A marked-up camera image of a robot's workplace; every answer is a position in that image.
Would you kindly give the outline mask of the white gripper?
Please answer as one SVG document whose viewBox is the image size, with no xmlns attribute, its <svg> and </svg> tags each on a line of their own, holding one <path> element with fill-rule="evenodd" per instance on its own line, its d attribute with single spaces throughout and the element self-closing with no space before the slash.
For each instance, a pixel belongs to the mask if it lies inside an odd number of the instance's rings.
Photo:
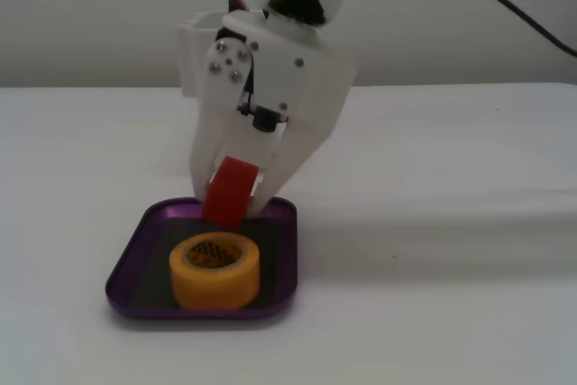
<svg viewBox="0 0 577 385">
<path fill-rule="evenodd" d="M 334 129 L 354 78 L 349 59 L 316 28 L 279 14 L 226 14 L 204 57 L 193 64 L 198 117 L 189 171 L 206 199 L 225 156 L 263 172 L 247 216 L 258 214 Z M 257 124 L 248 127 L 248 118 Z M 287 122 L 275 138 L 276 125 Z"/>
</svg>

